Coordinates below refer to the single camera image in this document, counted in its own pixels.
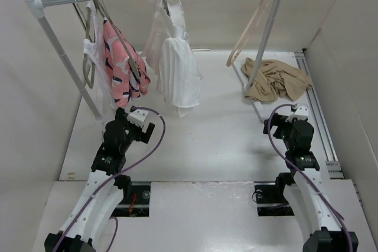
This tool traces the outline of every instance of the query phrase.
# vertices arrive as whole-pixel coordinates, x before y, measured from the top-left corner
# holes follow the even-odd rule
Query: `patterned pink garment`
[[[117,106],[125,107],[130,98],[140,97],[147,94],[148,84],[151,82],[147,76],[146,65],[143,58],[135,51],[132,45],[127,42],[121,34],[131,56],[138,66],[140,80],[136,78],[129,63],[129,57],[123,48],[121,41],[114,32],[112,25],[104,19],[104,41],[105,41],[105,66],[110,81],[112,82],[112,93]]]

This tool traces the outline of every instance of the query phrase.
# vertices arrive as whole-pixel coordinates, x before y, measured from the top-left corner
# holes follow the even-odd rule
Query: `screw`
[[[143,193],[142,193],[143,199],[149,199],[149,196],[150,196],[149,191],[143,191]]]

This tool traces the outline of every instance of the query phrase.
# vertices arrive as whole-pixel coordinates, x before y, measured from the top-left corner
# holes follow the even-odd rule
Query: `robotic arm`
[[[283,140],[287,149],[286,159],[306,174],[319,192],[288,162],[286,165],[290,173],[280,173],[273,190],[291,206],[302,231],[304,252],[348,251],[347,237],[340,228],[335,211],[321,198],[322,195],[329,202],[319,164],[310,152],[314,128],[307,122],[308,108],[298,104],[292,107],[292,111],[290,116],[273,115],[270,127],[277,126],[273,137]],[[268,120],[264,122],[263,133],[268,134]],[[348,233],[353,251],[357,251],[357,236],[354,232]]]
[[[85,189],[59,233],[50,233],[46,238],[46,252],[53,251],[63,231],[67,229],[93,192],[110,176],[122,170],[126,162],[125,152],[131,143],[133,141],[148,143],[155,125],[150,123],[146,132],[142,131],[147,114],[147,110],[136,108],[131,108],[130,114],[125,113],[121,108],[117,109],[115,120],[105,127],[104,142],[94,158]],[[119,175],[103,186],[69,229],[57,252],[96,252],[97,241],[105,224],[116,206],[124,198],[128,198],[130,191],[131,179],[126,175]]]

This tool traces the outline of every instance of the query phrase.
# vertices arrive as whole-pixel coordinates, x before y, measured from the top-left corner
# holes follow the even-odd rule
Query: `white end cap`
[[[41,0],[23,0],[23,1],[25,1],[27,7],[29,7],[34,18],[41,19],[45,17]]]

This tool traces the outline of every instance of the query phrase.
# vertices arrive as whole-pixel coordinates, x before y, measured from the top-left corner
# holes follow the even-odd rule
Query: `white table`
[[[242,84],[232,67],[226,67],[230,51],[199,51],[195,57],[203,75],[201,104],[186,117],[179,118],[165,108],[156,91],[157,78],[149,71],[152,83],[149,93],[133,103],[159,111],[167,122],[167,132],[159,149],[148,160],[128,172],[133,181],[273,181],[288,171],[285,163],[263,135],[263,124],[251,102],[242,94]],[[256,51],[244,51],[239,58],[255,58]],[[278,59],[297,67],[294,53],[264,53],[264,59]],[[98,84],[90,95],[101,100]],[[279,99],[265,105],[271,111],[276,105],[290,102]],[[308,104],[306,94],[297,103]],[[280,111],[288,114],[289,109]],[[126,153],[130,165],[155,145],[161,134],[161,122],[153,114],[148,120],[157,126],[148,145],[134,143]],[[313,116],[309,122],[315,127]],[[101,125],[95,124],[87,104],[82,100],[60,175],[61,181],[86,180],[90,166],[102,142]],[[276,141],[285,152],[284,143]],[[312,151],[325,169],[325,152],[319,133],[315,132]]]
[[[48,233],[56,233],[81,194],[85,182],[55,182],[33,252],[44,251]],[[358,252],[376,251],[351,181],[324,182],[333,206],[359,238]],[[302,234],[295,217],[258,217],[252,182],[153,182],[149,217],[119,218],[111,252],[300,252]],[[114,221],[99,240],[105,251]]]

